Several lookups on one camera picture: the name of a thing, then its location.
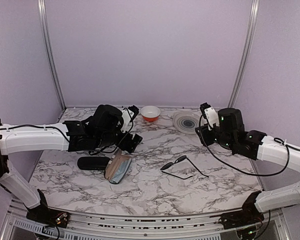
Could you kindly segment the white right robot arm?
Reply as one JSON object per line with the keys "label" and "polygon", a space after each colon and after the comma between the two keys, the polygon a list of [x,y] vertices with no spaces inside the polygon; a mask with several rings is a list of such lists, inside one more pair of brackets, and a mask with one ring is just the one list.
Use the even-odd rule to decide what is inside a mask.
{"label": "white right robot arm", "polygon": [[[300,173],[300,147],[288,144],[258,130],[246,131],[242,113],[236,108],[216,111],[210,104],[200,105],[201,119],[206,122],[195,129],[201,143],[208,147],[213,143],[254,161],[267,161],[281,165],[284,170]],[[257,213],[300,205],[300,181],[270,191],[250,194],[238,212],[237,219],[248,224]]]}

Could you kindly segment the brown fabric case red stripe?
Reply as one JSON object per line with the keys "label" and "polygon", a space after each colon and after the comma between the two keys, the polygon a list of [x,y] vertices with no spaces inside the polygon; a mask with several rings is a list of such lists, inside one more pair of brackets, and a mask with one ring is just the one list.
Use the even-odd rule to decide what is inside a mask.
{"label": "brown fabric case red stripe", "polygon": [[129,161],[132,159],[129,155],[123,154],[121,149],[118,149],[110,158],[108,165],[104,170],[104,178],[108,180],[114,176],[115,171],[119,168],[120,164],[124,161]]}

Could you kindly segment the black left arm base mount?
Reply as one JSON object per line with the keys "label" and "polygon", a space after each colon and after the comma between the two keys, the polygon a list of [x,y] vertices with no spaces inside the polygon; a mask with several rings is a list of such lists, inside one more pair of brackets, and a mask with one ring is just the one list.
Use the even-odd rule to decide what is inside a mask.
{"label": "black left arm base mount", "polygon": [[39,194],[39,205],[34,208],[26,207],[26,218],[42,224],[55,224],[59,228],[66,228],[70,213],[49,208],[44,193],[39,189],[37,191]]}

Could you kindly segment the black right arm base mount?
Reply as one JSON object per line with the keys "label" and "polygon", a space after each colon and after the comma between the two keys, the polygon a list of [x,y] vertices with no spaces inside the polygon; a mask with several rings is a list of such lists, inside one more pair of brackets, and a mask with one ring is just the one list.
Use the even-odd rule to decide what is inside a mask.
{"label": "black right arm base mount", "polygon": [[260,193],[260,190],[251,193],[244,201],[241,210],[223,213],[218,223],[222,224],[223,228],[227,230],[262,222],[265,217],[255,206],[256,199]]}

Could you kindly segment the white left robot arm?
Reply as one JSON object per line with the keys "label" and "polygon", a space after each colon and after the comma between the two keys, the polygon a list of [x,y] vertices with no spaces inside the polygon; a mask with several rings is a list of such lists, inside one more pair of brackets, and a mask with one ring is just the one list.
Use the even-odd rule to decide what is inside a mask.
{"label": "white left robot arm", "polygon": [[138,114],[139,109],[134,105],[119,109],[101,104],[84,120],[11,125],[0,119],[0,185],[19,198],[28,211],[33,210],[41,222],[50,222],[54,215],[44,194],[21,176],[9,155],[45,150],[99,153],[111,146],[133,153],[143,139],[131,133]]}

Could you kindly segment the black glasses case beige lining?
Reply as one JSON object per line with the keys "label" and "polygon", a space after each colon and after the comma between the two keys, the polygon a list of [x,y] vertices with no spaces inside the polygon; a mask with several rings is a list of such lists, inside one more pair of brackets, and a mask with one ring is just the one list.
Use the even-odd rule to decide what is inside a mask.
{"label": "black glasses case beige lining", "polygon": [[103,171],[110,161],[106,156],[83,156],[77,161],[79,169],[84,171]]}

